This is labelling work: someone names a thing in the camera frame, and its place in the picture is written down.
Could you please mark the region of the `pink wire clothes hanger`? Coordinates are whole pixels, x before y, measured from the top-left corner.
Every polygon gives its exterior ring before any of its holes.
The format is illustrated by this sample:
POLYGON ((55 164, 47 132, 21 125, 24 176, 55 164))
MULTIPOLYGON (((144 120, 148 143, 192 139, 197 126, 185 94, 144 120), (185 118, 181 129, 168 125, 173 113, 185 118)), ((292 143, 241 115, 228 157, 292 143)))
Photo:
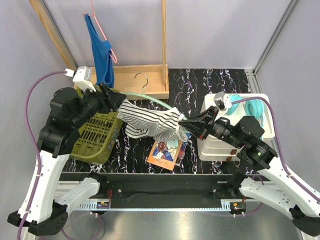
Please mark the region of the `pink wire clothes hanger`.
MULTIPOLYGON (((109 40, 107 39, 106 34, 104 33, 104 31, 103 31, 103 29, 102 29, 102 27, 100 25, 100 23, 99 23, 99 20, 98 20, 97 16, 96 16, 95 7, 94 7, 94 1, 93 0, 90 0, 90 6, 91 6, 91 13, 84 13, 83 16, 87 15, 88 17, 93 17, 93 19, 95 21, 95 24, 97 25, 100 33, 102 34, 103 39, 105 41, 107 41, 108 43, 110 43, 109 40)), ((115 52, 113 51, 112 47, 109 50, 109 56, 110 56, 110 58, 112 59, 112 61, 115 64, 118 63, 118 58, 117 58, 115 52)))

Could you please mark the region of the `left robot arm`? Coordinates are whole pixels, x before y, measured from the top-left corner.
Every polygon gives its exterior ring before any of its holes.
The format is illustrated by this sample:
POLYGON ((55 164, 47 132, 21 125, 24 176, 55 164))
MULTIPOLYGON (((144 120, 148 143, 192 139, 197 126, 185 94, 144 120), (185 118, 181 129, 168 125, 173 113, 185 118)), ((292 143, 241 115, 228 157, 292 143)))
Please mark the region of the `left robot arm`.
POLYGON ((54 197, 63 167, 81 136, 79 129, 97 113, 117 111, 126 98, 103 83, 99 89, 83 91, 83 96, 72 87, 54 93, 49 117, 35 145, 36 165, 26 199, 19 210, 8 215, 8 223, 19 229, 26 227, 37 237, 56 235, 85 200, 109 193, 105 176, 88 173, 69 192, 54 197))

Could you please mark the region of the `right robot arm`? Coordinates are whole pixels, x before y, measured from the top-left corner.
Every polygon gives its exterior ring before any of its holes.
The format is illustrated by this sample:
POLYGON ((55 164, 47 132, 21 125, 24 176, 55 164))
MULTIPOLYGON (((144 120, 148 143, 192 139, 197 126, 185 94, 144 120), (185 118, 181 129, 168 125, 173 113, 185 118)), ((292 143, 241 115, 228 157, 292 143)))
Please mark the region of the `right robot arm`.
POLYGON ((211 106, 200 115, 179 121, 179 125, 199 140, 211 135, 240 151, 237 157, 247 162, 258 174, 274 183, 281 192, 271 189, 244 174, 237 173, 227 182, 232 198, 241 195, 266 204, 287 216, 305 234, 320 234, 320 193, 281 160, 278 152, 261 140, 265 132, 253 116, 243 116, 236 125, 218 117, 218 108, 211 106))

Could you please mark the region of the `striped black white tank top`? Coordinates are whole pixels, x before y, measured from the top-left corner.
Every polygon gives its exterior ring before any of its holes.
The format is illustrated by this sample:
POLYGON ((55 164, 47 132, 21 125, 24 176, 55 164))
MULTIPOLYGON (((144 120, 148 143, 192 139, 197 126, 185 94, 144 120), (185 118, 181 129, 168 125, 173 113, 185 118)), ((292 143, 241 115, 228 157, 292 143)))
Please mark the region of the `striped black white tank top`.
POLYGON ((169 110, 151 110, 138 107, 128 100, 118 109, 117 118, 126 123, 125 133, 133 139, 152 137, 159 142, 180 140, 188 136, 179 125, 184 115, 173 107, 169 110))

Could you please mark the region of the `blue tank top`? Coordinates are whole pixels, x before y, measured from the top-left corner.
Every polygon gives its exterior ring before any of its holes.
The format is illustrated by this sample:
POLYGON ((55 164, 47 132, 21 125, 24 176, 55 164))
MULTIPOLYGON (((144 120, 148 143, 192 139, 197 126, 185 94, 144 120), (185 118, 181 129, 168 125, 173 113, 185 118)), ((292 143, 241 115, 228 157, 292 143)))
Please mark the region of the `blue tank top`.
POLYGON ((115 83, 115 74, 113 62, 110 57, 112 47, 108 40, 100 39, 91 17, 88 14, 84 15, 84 20, 91 39, 91 49, 96 71, 96 83, 104 83, 109 88, 113 88, 115 83))

